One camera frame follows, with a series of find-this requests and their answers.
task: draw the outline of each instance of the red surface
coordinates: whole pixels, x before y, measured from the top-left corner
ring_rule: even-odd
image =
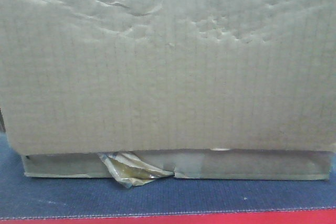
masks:
[[[336,224],[336,209],[91,219],[5,220],[0,222],[4,224]]]

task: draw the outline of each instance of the table surface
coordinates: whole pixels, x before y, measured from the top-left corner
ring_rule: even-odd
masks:
[[[29,178],[0,133],[0,219],[79,218],[336,208],[329,181],[158,179],[125,189],[113,179]]]

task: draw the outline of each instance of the cardboard box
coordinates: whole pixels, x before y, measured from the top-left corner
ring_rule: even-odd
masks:
[[[0,8],[1,106],[21,155],[335,151],[336,0]]]

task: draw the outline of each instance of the cardboard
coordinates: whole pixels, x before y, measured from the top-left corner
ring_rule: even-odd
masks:
[[[93,153],[32,155],[29,157],[23,156],[22,160],[26,176],[55,178],[114,177],[118,178],[120,183],[129,187],[132,185],[131,178],[135,180],[135,184],[145,184],[165,176],[221,179],[329,179],[330,161],[333,153],[161,150],[106,155],[110,156],[110,162],[112,162],[107,166],[100,160],[99,155]],[[134,159],[137,160],[137,165],[131,162]],[[109,170],[111,169],[115,169],[116,172],[110,173]]]
[[[335,150],[336,0],[0,0],[22,155]]]

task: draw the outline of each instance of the brown cardboard box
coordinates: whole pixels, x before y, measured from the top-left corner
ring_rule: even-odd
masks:
[[[335,150],[336,0],[0,6],[1,106],[21,155]]]

